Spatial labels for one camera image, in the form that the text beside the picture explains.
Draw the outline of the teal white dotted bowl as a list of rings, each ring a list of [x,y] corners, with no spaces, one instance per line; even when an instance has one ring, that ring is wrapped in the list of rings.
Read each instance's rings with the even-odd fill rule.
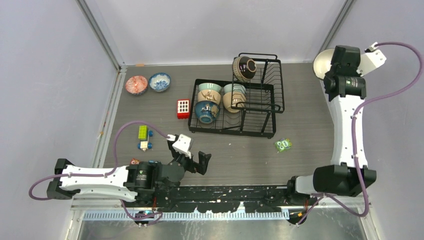
[[[334,51],[334,48],[325,49],[315,57],[312,67],[319,80],[324,80],[325,74],[331,69]]]

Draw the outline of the white blue floral bowl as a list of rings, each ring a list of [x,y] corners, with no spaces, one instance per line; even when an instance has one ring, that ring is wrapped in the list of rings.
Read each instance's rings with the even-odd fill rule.
[[[155,92],[164,92],[171,85],[171,77],[164,72],[153,74],[148,80],[148,86]]]

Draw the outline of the black wire dish rack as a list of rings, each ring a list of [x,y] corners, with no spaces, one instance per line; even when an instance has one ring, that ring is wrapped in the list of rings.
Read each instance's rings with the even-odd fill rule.
[[[276,54],[242,52],[239,57],[256,63],[255,76],[246,82],[233,75],[229,81],[196,79],[193,86],[188,129],[192,132],[271,139],[277,131],[276,115],[285,110],[282,65]],[[196,114],[201,84],[229,86],[230,105],[220,102],[219,114],[203,123]]]

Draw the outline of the blue zigzag pattern bowl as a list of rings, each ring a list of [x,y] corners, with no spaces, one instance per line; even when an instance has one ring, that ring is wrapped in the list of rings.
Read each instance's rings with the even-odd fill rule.
[[[135,96],[143,95],[148,87],[148,80],[142,75],[132,76],[125,83],[126,91]]]

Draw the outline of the brown striped bowl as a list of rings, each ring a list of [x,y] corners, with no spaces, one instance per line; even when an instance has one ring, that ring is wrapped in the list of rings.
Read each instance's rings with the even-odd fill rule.
[[[239,82],[249,82],[257,71],[256,62],[248,56],[238,56],[232,62],[234,79]]]

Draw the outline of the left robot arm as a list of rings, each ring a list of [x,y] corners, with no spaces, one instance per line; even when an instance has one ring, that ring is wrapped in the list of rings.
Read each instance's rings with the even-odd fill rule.
[[[198,161],[190,152],[192,139],[177,135],[167,141],[172,160],[142,161],[113,168],[77,167],[65,158],[56,162],[57,174],[49,182],[49,199],[69,200],[79,195],[86,198],[116,198],[127,203],[148,207],[160,192],[178,188],[186,172],[205,175],[210,153],[198,152]]]

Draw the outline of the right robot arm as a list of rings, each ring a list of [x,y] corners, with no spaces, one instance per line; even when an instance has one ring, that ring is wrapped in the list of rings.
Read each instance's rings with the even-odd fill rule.
[[[313,72],[324,84],[334,126],[334,143],[329,165],[308,176],[293,176],[287,183],[285,198],[299,205],[314,194],[356,197],[377,179],[368,168],[363,144],[363,111],[367,96],[364,76],[381,67],[387,58],[375,46],[361,53],[357,47],[338,45],[320,52],[313,61]]]

